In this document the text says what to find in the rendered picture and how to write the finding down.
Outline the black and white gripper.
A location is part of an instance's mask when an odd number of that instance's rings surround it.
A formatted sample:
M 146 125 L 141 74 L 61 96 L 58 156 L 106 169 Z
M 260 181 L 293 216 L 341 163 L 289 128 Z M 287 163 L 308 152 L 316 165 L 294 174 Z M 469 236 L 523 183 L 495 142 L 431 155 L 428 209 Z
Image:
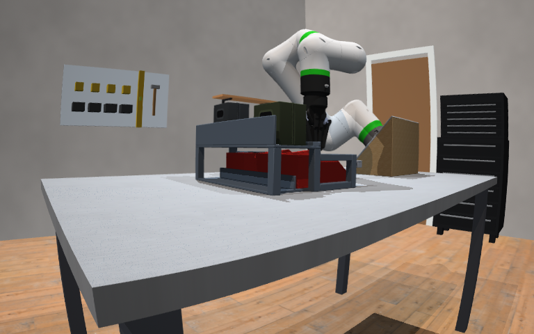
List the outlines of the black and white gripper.
M 325 112 L 327 108 L 327 96 L 305 95 L 303 97 L 303 104 L 307 105 L 306 142 L 321 142 L 322 151 L 325 148 L 328 130 L 332 123 L 326 117 L 327 114 Z

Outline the dark grey metal shelf rack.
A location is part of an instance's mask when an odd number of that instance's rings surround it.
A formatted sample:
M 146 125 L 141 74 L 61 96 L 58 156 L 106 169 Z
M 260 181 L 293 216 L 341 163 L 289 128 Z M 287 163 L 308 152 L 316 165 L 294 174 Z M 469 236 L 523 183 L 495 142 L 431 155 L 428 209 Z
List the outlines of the dark grey metal shelf rack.
M 321 142 L 276 144 L 276 120 L 273 115 L 196 125 L 195 179 L 271 196 L 356 187 L 356 170 L 362 167 L 356 154 L 321 154 Z M 220 168 L 220 177 L 204 178 L 204 148 L 268 148 L 268 172 Z M 308 188 L 296 189 L 296 176 L 281 174 L 282 148 L 309 149 Z M 346 161 L 346 181 L 320 183 L 321 161 Z

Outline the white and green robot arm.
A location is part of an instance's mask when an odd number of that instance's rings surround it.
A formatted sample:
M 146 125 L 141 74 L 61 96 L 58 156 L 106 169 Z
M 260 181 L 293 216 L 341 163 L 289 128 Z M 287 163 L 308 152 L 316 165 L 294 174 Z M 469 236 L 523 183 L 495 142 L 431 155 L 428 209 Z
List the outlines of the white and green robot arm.
M 299 59 L 298 59 L 299 58 Z M 300 74 L 296 64 L 300 61 Z M 303 29 L 268 51 L 263 68 L 295 104 L 305 95 L 330 95 L 330 70 L 354 74 L 366 65 L 364 49 L 354 42 L 329 39 Z M 333 151 L 356 136 L 365 147 L 382 128 L 382 123 L 360 100 L 353 100 L 334 116 L 324 151 Z

